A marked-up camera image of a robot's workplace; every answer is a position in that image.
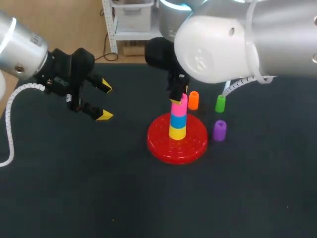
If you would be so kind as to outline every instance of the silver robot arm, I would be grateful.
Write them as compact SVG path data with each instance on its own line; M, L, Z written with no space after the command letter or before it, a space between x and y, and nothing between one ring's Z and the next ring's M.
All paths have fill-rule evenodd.
M93 107L81 98L84 82L107 93L111 86L93 72L95 57L84 48L68 55L59 49L50 52L47 42L21 25L14 17L0 11L0 99L5 91L5 71L18 79L34 77L47 94L66 96L67 107L82 111L95 120L107 120L112 114Z
M42 37L0 11L0 70L24 80L39 72L47 56Z
M161 33L174 42L181 67L199 81L255 76L265 83L262 75L316 78L316 0L160 3Z

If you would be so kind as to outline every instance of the white shelf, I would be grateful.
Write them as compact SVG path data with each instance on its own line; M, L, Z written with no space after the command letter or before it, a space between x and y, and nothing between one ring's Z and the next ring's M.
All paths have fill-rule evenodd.
M120 28L116 27L114 38L117 41L148 41L155 37L161 37L162 34L159 32L158 24L159 21L157 18L157 14L153 14L150 32L124 32L120 31Z
M159 32L159 17L158 11L153 11L151 31L150 32L124 32L118 27L118 21L112 17L111 0L103 0L105 20L108 30L109 42L112 53L118 53L116 41L148 41L155 37L161 37Z

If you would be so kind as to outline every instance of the screw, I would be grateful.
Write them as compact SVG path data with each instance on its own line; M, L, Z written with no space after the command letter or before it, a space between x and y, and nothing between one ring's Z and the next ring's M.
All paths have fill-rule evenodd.
M313 56L313 62L314 62L314 63L317 63L317 54L315 54L315 55Z
M16 66L14 69L17 73L23 73L25 70L22 66Z

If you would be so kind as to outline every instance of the coiled cable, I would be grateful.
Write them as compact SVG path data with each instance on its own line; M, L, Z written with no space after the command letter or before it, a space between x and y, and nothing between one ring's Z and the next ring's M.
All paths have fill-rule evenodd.
M42 92L45 90L45 86L43 86L42 84L27 83L15 89L13 93L11 94L11 96L9 97L9 100L6 104L6 109L5 109L5 125L6 125L6 133L7 133L8 142L9 142L10 155L7 161L0 163L0 167L7 166L8 164L12 162L14 158L14 145L13 145L13 137L12 137L12 131L11 131L11 107L12 107L13 100L20 92L29 88L38 89L38 90L41 90Z

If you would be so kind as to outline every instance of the dark mat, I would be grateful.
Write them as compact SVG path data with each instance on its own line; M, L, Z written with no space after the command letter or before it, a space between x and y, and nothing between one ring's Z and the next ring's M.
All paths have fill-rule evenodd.
M228 134L185 166L154 158L146 132L169 111L166 72L98 64L113 87L83 97L114 113L95 122L65 99L21 93L12 109L16 155L0 168L2 238L315 238L317 81L252 83L227 99ZM221 85L192 81L194 114L220 118ZM4 118L0 159L8 157Z

